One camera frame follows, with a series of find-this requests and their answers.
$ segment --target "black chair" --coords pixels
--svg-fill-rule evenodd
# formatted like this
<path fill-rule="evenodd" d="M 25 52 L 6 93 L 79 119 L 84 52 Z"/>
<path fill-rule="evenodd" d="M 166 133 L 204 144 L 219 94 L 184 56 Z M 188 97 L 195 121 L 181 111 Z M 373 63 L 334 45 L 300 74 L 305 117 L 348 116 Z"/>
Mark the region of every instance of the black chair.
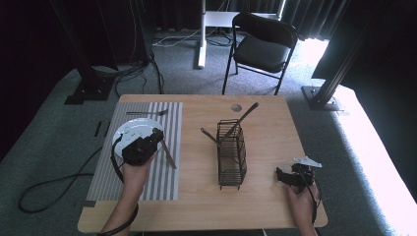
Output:
<path fill-rule="evenodd" d="M 233 44 L 230 48 L 222 94 L 226 90 L 233 57 L 236 74 L 238 74 L 238 68 L 242 68 L 278 79 L 275 90 L 275 95 L 277 95 L 298 41 L 295 28 L 278 20 L 239 13 L 233 18 L 232 29 Z M 239 45 L 236 42 L 237 30 L 246 33 Z"/>

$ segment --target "gray striped placemat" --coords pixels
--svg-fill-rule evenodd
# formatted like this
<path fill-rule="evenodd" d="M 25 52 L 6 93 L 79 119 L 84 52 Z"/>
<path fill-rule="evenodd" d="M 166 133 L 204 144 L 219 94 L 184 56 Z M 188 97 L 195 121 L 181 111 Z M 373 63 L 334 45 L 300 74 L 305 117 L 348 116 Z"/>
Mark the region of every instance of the gray striped placemat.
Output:
<path fill-rule="evenodd" d="M 128 111 L 160 111 L 168 109 L 163 116 L 126 115 Z M 180 145 L 182 125 L 182 102 L 121 102 L 117 103 L 104 146 L 101 151 L 94 176 L 89 187 L 87 201 L 118 201 L 123 184 L 118 179 L 110 161 L 112 139 L 117 129 L 136 118 L 149 118 L 163 127 L 163 134 L 169 152 L 177 169 L 166 161 L 166 153 L 161 148 L 150 166 L 149 181 L 145 185 L 142 201 L 178 200 L 178 177 L 180 171 Z M 119 164 L 122 159 L 116 156 Z"/>

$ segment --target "cutlery holder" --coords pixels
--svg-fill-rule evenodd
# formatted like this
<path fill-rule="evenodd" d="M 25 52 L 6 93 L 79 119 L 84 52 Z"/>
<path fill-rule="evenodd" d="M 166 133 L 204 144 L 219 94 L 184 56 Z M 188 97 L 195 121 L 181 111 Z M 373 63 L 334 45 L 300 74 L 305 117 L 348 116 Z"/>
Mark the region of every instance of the cutlery holder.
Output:
<path fill-rule="evenodd" d="M 217 123 L 216 139 L 219 141 L 237 122 L 235 120 L 220 120 Z M 246 149 L 243 138 L 243 130 L 238 124 L 233 133 L 221 142 L 221 146 L 217 147 L 218 159 L 218 184 L 220 190 L 222 186 L 236 186 L 240 189 L 240 185 L 245 179 L 246 165 Z"/>

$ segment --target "human hand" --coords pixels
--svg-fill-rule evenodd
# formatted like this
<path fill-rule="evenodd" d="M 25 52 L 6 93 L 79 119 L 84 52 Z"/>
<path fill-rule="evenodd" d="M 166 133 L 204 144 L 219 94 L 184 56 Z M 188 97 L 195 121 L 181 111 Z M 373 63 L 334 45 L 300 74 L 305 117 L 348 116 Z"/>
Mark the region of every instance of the human hand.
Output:
<path fill-rule="evenodd" d="M 144 191 L 145 183 L 149 177 L 149 167 L 155 157 L 156 153 L 144 165 L 123 164 L 123 195 L 139 198 Z"/>
<path fill-rule="evenodd" d="M 292 217 L 301 235 L 317 235 L 312 223 L 315 206 L 308 189 L 305 188 L 301 193 L 296 194 L 291 186 L 285 185 L 285 188 Z M 310 190 L 316 201 L 319 194 L 316 185 L 310 186 Z"/>

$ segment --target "chair backrest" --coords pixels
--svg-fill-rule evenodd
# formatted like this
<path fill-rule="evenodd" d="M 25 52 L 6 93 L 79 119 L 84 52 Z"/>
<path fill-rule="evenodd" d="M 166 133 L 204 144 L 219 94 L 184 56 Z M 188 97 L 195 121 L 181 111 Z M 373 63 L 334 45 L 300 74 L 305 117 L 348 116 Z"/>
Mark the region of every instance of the chair backrest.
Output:
<path fill-rule="evenodd" d="M 233 18 L 232 26 L 261 39 L 293 48 L 298 40 L 295 28 L 287 23 L 260 17 L 254 14 L 239 13 Z"/>

